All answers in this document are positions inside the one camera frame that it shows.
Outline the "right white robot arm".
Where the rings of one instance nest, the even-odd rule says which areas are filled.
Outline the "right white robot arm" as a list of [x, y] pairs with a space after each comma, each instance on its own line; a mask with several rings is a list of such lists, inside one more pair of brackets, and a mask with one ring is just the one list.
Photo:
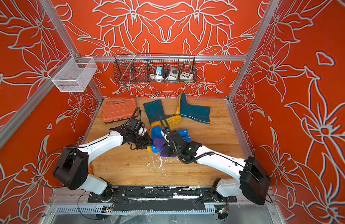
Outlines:
[[243, 195], [257, 205], [272, 202], [268, 194], [271, 177], [255, 157], [243, 159], [227, 156], [201, 143], [187, 142], [177, 131], [168, 128], [163, 128], [161, 134], [165, 140], [164, 151], [168, 156], [175, 154], [184, 164], [209, 166], [233, 178], [217, 182], [215, 191], [222, 197]]

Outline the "purple cloth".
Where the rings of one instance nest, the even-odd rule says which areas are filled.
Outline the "purple cloth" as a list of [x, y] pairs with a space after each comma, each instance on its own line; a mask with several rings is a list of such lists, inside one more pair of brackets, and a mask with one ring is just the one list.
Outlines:
[[171, 157], [174, 158], [177, 155], [172, 152], [168, 152], [167, 149], [165, 149], [165, 139], [162, 137], [155, 137], [153, 140], [153, 145], [151, 146], [151, 151], [155, 154], [159, 153], [160, 157]]

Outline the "teal boot with yellow sole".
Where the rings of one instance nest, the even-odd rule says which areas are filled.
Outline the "teal boot with yellow sole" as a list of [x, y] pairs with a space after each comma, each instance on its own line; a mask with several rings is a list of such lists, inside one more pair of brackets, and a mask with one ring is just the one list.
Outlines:
[[177, 126], [182, 122], [182, 117], [180, 115], [165, 115], [160, 99], [144, 103], [143, 106], [151, 128], [161, 126], [161, 117], [163, 118], [163, 123], [166, 121], [170, 127]]

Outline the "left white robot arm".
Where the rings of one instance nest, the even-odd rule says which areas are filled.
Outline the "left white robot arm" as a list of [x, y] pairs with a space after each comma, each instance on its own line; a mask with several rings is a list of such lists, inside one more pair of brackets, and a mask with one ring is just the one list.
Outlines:
[[70, 190], [82, 189], [96, 195], [108, 192], [109, 183], [89, 173], [89, 165], [109, 150], [129, 144], [131, 150], [146, 149], [152, 144], [144, 123], [136, 118], [111, 128], [109, 133], [92, 142], [66, 146], [53, 169], [53, 176]]

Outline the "bright blue rubber boot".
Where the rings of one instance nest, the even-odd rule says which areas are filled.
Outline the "bright blue rubber boot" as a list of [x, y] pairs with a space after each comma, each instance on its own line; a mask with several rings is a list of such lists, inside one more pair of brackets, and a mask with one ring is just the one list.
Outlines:
[[[151, 139], [154, 140], [155, 137], [162, 137], [165, 139], [165, 142], [166, 140], [169, 140], [169, 138], [167, 137], [164, 137], [164, 133], [162, 132], [162, 128], [159, 127], [159, 126], [156, 126], [156, 127], [153, 127], [151, 130], [150, 130], [150, 134], [151, 134]], [[185, 129], [185, 130], [179, 130], [179, 131], [172, 131], [169, 133], [170, 137], [181, 137], [184, 141], [186, 141], [187, 143], [190, 143], [191, 142], [191, 137], [189, 135], [189, 131], [188, 129]], [[150, 154], [154, 154], [152, 151], [151, 151], [151, 146], [148, 146], [147, 147], [147, 151], [150, 153]], [[172, 152], [172, 153], [175, 153], [174, 152], [174, 147], [173, 145], [169, 145], [167, 142], [165, 144], [165, 149], [168, 150], [168, 152]]]

